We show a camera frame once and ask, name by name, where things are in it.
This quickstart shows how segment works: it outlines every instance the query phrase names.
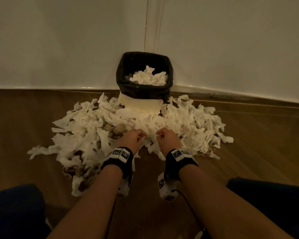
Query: human hand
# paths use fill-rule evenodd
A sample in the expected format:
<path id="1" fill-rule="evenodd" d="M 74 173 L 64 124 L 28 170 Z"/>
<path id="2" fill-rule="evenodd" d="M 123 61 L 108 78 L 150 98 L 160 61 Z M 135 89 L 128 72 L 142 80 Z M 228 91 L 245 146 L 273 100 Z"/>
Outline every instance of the human hand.
<path id="1" fill-rule="evenodd" d="M 180 139 L 172 130 L 165 127 L 158 130 L 156 134 L 159 148 L 165 157 L 172 149 L 181 148 Z"/>
<path id="2" fill-rule="evenodd" d="M 142 145 L 144 137 L 147 137 L 147 134 L 142 129 L 132 129 L 124 133 L 123 137 L 118 140 L 117 147 L 127 147 L 135 155 Z"/>

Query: white wall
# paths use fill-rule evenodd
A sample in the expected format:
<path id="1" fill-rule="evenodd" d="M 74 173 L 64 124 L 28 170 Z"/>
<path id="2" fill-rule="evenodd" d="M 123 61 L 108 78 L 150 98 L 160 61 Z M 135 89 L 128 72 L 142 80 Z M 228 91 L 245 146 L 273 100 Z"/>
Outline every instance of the white wall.
<path id="1" fill-rule="evenodd" d="M 146 51 L 171 59 L 174 84 L 299 102 L 299 0 L 149 6 Z"/>
<path id="2" fill-rule="evenodd" d="M 147 0 L 0 0 L 0 88 L 117 89 L 144 51 Z"/>

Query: black wastebasket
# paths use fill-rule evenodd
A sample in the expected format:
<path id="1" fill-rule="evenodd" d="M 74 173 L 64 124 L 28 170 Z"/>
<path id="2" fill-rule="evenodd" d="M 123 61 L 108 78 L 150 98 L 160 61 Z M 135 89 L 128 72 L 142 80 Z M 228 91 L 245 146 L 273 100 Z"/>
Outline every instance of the black wastebasket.
<path id="1" fill-rule="evenodd" d="M 140 85 L 127 80 L 125 77 L 136 71 L 143 71 L 148 65 L 155 68 L 153 75 L 165 71 L 167 82 L 163 86 Z M 173 67 L 167 56 L 146 52 L 124 53 L 116 70 L 116 83 L 121 92 L 136 99 L 162 99 L 168 100 L 173 85 Z"/>

